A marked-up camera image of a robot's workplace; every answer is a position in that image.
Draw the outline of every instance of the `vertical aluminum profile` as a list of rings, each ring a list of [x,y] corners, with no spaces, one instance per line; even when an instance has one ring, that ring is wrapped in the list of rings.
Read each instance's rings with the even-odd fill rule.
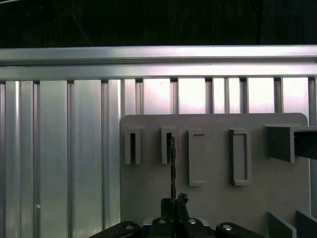
[[[103,216],[103,227],[107,229],[109,227],[109,188],[108,188],[108,84],[105,82],[101,83],[101,113],[102,113],[102,136],[101,136],[101,148],[102,148],[102,216]]]
[[[5,84],[0,84],[0,237],[5,237]]]
[[[40,237],[67,237],[67,84],[40,88]]]
[[[67,235],[73,237],[74,233],[74,82],[67,82]]]
[[[33,237],[33,93],[32,81],[21,82],[21,232]]]
[[[213,113],[213,86],[212,78],[206,78],[206,114]]]
[[[5,84],[6,236],[21,237],[21,82]]]
[[[122,115],[136,114],[136,85],[135,79],[122,81]]]
[[[171,113],[170,79],[158,78],[143,79],[144,87],[144,114],[163,115]]]
[[[178,79],[178,113],[206,113],[206,83],[204,78]]]
[[[121,80],[110,79],[107,85],[107,165],[109,226],[120,222],[120,120],[122,115]]]
[[[282,95],[283,95],[283,112],[284,113],[302,113],[307,117],[309,123],[309,88],[308,88],[308,78],[298,77],[298,78],[282,78]],[[307,161],[309,166],[309,171],[313,175],[315,171],[311,168],[311,160]],[[311,194],[315,194],[315,189],[311,189],[311,179],[310,181],[310,212],[312,210],[312,197]]]
[[[212,101],[214,114],[226,113],[226,95],[224,80],[224,78],[212,79]]]
[[[74,82],[73,236],[102,229],[101,81]]]
[[[317,82],[316,78],[309,78],[309,122],[310,125],[317,125]],[[310,160],[311,163],[311,198],[312,198],[312,216],[317,217],[317,161]]]
[[[248,78],[249,113],[274,113],[274,79]]]
[[[240,112],[240,79],[239,78],[226,78],[226,98],[228,102],[227,112],[228,113],[241,113]]]

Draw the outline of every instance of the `gray block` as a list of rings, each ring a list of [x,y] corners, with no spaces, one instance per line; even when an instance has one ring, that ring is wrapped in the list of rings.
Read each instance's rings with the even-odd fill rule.
[[[251,184],[251,144],[246,129],[230,129],[231,181],[234,185]]]
[[[206,183],[206,174],[202,173],[206,166],[205,133],[202,130],[188,131],[188,166],[189,185],[202,186]]]
[[[296,238],[296,229],[283,218],[268,212],[269,238]]]
[[[270,157],[290,163],[296,157],[317,159],[317,127],[266,125],[266,130]]]
[[[300,238],[317,236],[317,219],[301,211],[296,211],[296,227]]]

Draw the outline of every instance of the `black mechanical part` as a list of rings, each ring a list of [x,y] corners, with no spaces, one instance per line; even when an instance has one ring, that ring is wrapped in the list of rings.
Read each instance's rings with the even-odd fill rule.
[[[214,238],[215,232],[210,227],[196,219],[190,218],[188,215],[186,203],[188,201],[187,194],[180,193],[176,201],[177,223],[176,234],[181,238]]]
[[[175,199],[176,199],[176,186],[175,186],[175,179],[176,179],[176,168],[175,168],[175,137],[171,134],[170,136],[170,175],[171,175],[171,195],[170,198],[172,200],[173,208],[175,208]]]
[[[120,222],[90,238],[139,238],[140,226],[134,222]]]
[[[220,223],[216,227],[217,238],[264,238],[263,236],[231,222]]]
[[[169,218],[154,219],[148,238],[170,238],[173,237],[173,222]]]

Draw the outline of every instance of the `gray bracket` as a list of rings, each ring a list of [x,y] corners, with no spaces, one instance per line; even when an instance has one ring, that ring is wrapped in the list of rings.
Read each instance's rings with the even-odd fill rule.
[[[297,234],[300,238],[317,236],[317,219],[303,212],[296,211]]]
[[[176,126],[161,126],[161,152],[162,152],[162,164],[167,165],[168,157],[169,157],[169,148],[168,143],[170,140],[170,136],[173,135],[175,138],[175,163],[177,164],[177,141],[178,141],[178,135],[177,135],[177,127]]]
[[[205,166],[205,133],[202,130],[188,131],[189,185],[202,186],[206,175],[202,173]]]
[[[268,212],[269,238],[296,238],[296,228],[274,213]]]
[[[230,177],[235,186],[251,184],[250,134],[244,128],[233,128],[230,133]]]
[[[270,157],[290,163],[298,156],[317,159],[317,127],[267,125],[266,131]]]
[[[141,127],[127,128],[124,131],[125,164],[141,163]]]

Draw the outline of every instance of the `metal rod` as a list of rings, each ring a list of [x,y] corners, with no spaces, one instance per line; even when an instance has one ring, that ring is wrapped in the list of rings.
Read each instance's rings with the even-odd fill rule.
[[[14,2],[14,1],[20,1],[20,0],[6,0],[6,1],[0,1],[0,4]]]

